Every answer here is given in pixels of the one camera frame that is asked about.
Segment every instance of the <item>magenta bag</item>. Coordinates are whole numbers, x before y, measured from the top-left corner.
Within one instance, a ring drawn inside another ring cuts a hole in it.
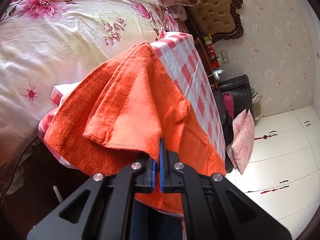
[[[226,110],[229,112],[231,119],[235,118],[235,103],[233,101],[232,95],[228,94],[227,92],[222,93],[224,106]]]

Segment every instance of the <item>orange cloth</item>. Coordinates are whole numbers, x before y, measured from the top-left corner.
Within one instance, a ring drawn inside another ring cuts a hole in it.
[[[224,163],[148,42],[92,71],[66,98],[46,143],[84,173],[117,173],[139,151],[159,163],[159,141],[197,172],[225,175]],[[182,214],[180,194],[136,194],[143,203]]]

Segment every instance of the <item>wall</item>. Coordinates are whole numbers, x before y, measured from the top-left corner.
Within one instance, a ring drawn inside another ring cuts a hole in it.
[[[315,63],[308,24],[297,0],[244,0],[238,10],[244,36],[218,41],[230,63],[221,79],[247,74],[263,96],[264,116],[312,104]]]
[[[315,62],[315,89],[312,108],[320,117],[320,21],[307,0],[297,1],[303,10],[311,34]]]

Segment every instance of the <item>floral bedsheet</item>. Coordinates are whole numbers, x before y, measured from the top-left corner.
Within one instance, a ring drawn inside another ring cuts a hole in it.
[[[81,81],[161,29],[179,31],[161,0],[12,0],[0,19],[1,174],[54,109],[54,85]]]

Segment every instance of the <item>carved wooden frame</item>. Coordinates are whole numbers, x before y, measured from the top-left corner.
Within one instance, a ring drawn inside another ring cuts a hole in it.
[[[241,9],[241,4],[243,4],[243,0],[232,0],[232,4],[230,6],[230,14],[236,24],[235,30],[230,33],[215,33],[212,35],[212,43],[219,40],[238,39],[243,35],[244,30],[241,25],[240,14],[236,12],[236,9]]]

